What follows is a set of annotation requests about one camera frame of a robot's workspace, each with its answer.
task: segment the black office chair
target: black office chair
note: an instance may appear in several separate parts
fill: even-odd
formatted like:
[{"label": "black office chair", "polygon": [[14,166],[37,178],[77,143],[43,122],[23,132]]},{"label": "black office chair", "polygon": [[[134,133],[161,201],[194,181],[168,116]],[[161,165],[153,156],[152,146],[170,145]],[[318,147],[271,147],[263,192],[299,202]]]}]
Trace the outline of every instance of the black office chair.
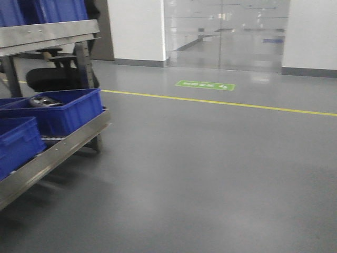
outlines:
[{"label": "black office chair", "polygon": [[[71,67],[72,61],[77,66],[76,56],[57,56],[60,48],[47,48],[38,52],[49,52],[50,61],[54,62],[55,67],[33,69],[26,75],[29,87],[36,92],[73,90],[81,88],[80,72],[77,68]],[[94,87],[100,86],[95,74],[93,73]]]}]

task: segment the white wall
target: white wall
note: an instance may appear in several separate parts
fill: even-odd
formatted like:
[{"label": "white wall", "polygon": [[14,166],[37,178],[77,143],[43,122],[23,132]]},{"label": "white wall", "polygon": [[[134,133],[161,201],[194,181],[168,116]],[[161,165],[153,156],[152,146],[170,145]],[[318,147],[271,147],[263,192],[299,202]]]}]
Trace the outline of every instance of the white wall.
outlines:
[{"label": "white wall", "polygon": [[283,67],[337,70],[337,1],[294,0]]},{"label": "white wall", "polygon": [[224,0],[223,13],[229,18],[222,28],[286,28],[290,0]]},{"label": "white wall", "polygon": [[165,61],[163,0],[108,0],[116,59]]}]

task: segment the glass wall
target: glass wall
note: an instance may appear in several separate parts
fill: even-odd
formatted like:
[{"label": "glass wall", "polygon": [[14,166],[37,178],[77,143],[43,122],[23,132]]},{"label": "glass wall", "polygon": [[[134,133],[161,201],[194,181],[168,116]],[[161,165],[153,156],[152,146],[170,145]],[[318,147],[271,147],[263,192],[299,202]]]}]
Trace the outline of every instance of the glass wall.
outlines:
[{"label": "glass wall", "polygon": [[164,0],[168,66],[280,72],[290,0]]}]

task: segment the baseboard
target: baseboard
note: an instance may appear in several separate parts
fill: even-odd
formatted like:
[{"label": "baseboard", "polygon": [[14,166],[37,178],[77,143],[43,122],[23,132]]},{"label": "baseboard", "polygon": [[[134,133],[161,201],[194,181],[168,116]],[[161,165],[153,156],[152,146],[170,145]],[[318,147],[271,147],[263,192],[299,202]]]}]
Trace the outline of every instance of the baseboard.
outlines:
[{"label": "baseboard", "polygon": [[179,48],[177,48],[175,51],[185,51],[186,49],[190,48],[191,46],[194,46],[195,44],[199,43],[202,41],[203,37],[200,37],[192,42],[187,43],[186,45],[183,45]]},{"label": "baseboard", "polygon": [[234,28],[221,28],[221,29],[216,30],[216,32],[231,32],[233,30]]},{"label": "baseboard", "polygon": [[147,60],[130,60],[115,59],[115,65],[143,66],[143,67],[164,67],[166,61],[147,61]]},{"label": "baseboard", "polygon": [[283,67],[282,75],[299,75],[299,76],[337,78],[337,70],[301,69],[297,67]]},{"label": "baseboard", "polygon": [[277,32],[277,33],[284,33],[284,28],[276,28],[276,29],[265,29],[265,28],[244,28],[245,32]]},{"label": "baseboard", "polygon": [[171,57],[167,58],[165,61],[165,66],[169,66],[171,63]]}]

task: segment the metal rack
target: metal rack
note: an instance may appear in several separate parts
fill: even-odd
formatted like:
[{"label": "metal rack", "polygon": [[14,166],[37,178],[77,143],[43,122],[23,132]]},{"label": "metal rack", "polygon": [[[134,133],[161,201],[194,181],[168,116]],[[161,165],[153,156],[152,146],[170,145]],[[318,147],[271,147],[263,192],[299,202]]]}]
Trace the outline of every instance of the metal rack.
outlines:
[{"label": "metal rack", "polygon": [[[12,97],[22,96],[13,55],[52,46],[75,43],[82,87],[93,87],[87,41],[99,32],[97,21],[74,21],[0,28],[0,58],[6,71]],[[102,114],[58,141],[6,179],[0,181],[0,210],[87,143],[100,150],[100,133],[108,126],[110,114]]]}]

